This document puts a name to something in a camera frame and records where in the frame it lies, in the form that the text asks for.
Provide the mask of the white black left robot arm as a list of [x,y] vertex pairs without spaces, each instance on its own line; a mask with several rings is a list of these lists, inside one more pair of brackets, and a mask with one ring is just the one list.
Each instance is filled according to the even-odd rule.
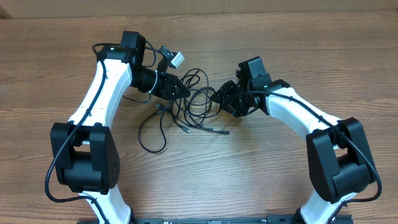
[[97,223],[136,222],[117,185],[120,157],[111,134],[124,92],[134,87],[167,101],[190,96],[167,71],[182,64],[183,53],[161,46],[154,53],[162,59],[151,70],[142,64],[150,47],[140,33],[126,30],[118,44],[94,44],[96,74],[86,96],[66,123],[54,123],[50,130],[53,161],[44,180],[46,196],[57,203],[86,200]]

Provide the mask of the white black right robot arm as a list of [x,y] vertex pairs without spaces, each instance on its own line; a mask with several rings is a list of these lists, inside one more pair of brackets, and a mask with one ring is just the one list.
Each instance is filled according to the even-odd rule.
[[305,140],[309,177],[314,188],[294,214],[268,215],[265,223],[352,223],[340,210],[350,203],[380,197],[382,183],[363,125],[316,108],[285,81],[273,81],[262,59],[239,63],[237,82],[228,81],[211,101],[234,117],[256,110],[279,119]]

